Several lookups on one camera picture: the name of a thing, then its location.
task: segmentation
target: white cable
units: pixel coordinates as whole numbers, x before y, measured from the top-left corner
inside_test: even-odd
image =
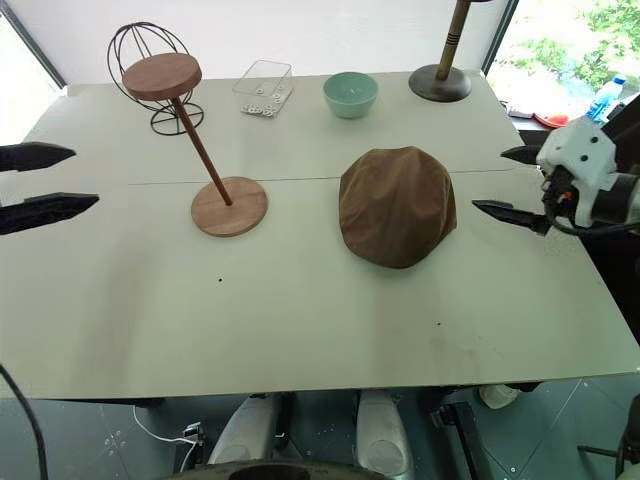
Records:
[[[182,466],[180,467],[180,472],[184,471],[184,467],[187,464],[187,459],[189,458],[189,456],[191,455],[191,452],[193,452],[193,449],[196,448],[196,442],[193,442],[193,445],[191,445],[191,448],[189,449],[189,451],[187,452],[187,454],[184,456],[184,460],[182,461]]]
[[[142,423],[140,423],[140,420],[138,420],[138,416],[136,415],[136,406],[133,406],[133,419],[136,421],[136,423],[138,424],[138,426],[143,429],[145,432],[147,432],[149,435],[151,435],[153,438],[157,439],[157,440],[162,440],[163,442],[169,442],[169,443],[174,443],[174,442],[183,442],[183,443],[190,443],[191,445],[195,446],[196,442],[193,440],[189,440],[186,438],[164,438],[164,437],[160,437],[154,433],[151,433],[149,431],[149,429],[147,427],[145,427],[144,425],[142,425]]]

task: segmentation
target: wooden hat stand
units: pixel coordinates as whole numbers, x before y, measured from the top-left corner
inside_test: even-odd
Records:
[[[163,53],[134,63],[122,83],[138,100],[169,100],[193,142],[213,183],[204,187],[191,204],[198,227],[217,237],[233,237],[255,227],[267,213],[267,195],[256,181],[244,177],[221,179],[202,145],[180,96],[202,79],[195,58],[184,53]]]
[[[447,41],[439,65],[420,67],[409,77],[409,88],[416,95],[434,102],[457,102],[471,93],[471,80],[462,70],[452,67],[462,29],[472,3],[491,0],[457,0]]]

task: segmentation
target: mint green bowl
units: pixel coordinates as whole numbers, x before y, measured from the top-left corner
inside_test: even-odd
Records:
[[[365,73],[342,72],[329,77],[324,86],[329,110],[340,118],[365,115],[378,96],[378,83]]]

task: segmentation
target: wooden pole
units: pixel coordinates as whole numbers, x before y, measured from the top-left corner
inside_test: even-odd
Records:
[[[438,80],[446,80],[449,76],[453,57],[456,55],[458,42],[460,41],[460,35],[462,35],[462,29],[464,28],[464,22],[467,19],[470,5],[469,0],[458,0],[456,2],[456,9],[453,11],[453,18],[451,19],[451,25],[449,25],[447,41],[444,44],[440,65],[436,72],[436,78]]]
[[[204,166],[209,172],[209,175],[211,175],[211,179],[213,180],[213,183],[218,189],[218,192],[220,192],[220,195],[222,196],[224,203],[227,206],[233,205],[233,201],[231,200],[229,193],[227,192],[226,188],[224,188],[224,184],[222,183],[222,180],[220,180],[220,176],[218,175],[218,172],[216,172],[216,169],[213,166],[213,163],[211,163],[209,154],[205,150],[204,145],[202,145],[202,141],[200,140],[200,137],[196,133],[196,129],[193,128],[193,124],[191,123],[191,119],[189,118],[187,111],[184,109],[184,105],[182,105],[182,102],[180,101],[179,98],[172,98],[171,103],[176,109],[176,112],[178,112],[178,116],[180,117],[180,120],[182,120],[182,124],[184,125],[184,128],[187,130],[187,134],[189,135],[189,138],[193,142],[193,146],[196,147],[196,150],[198,151],[198,155],[200,155],[200,158],[202,159],[202,163],[204,163]]]

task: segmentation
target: window frame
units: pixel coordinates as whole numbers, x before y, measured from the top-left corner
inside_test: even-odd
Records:
[[[509,25],[511,25],[511,19],[513,18],[513,14],[516,12],[516,8],[518,8],[518,2],[519,0],[507,1],[507,5],[505,6],[504,12],[502,13],[502,18],[500,18],[500,23],[498,24],[496,33],[493,36],[493,39],[491,40],[489,49],[487,50],[487,55],[484,57],[484,61],[482,62],[482,72],[485,75],[489,74],[489,69],[491,68],[493,61],[496,58],[500,45],[502,45],[502,40],[504,39],[504,36],[507,33],[507,29],[509,28]]]
[[[38,44],[35,42],[33,37],[29,35],[29,32],[24,28],[22,22],[18,19],[18,17],[13,13],[11,7],[6,2],[6,0],[0,0],[0,17],[4,17],[9,22],[9,25],[13,28],[13,30],[18,34],[20,39],[26,45],[26,47],[31,51],[34,57],[40,62],[42,68],[49,74],[51,79],[59,88],[64,88],[67,86],[67,82],[60,75],[60,72],[56,70],[51,61],[47,58],[44,52],[40,49]]]

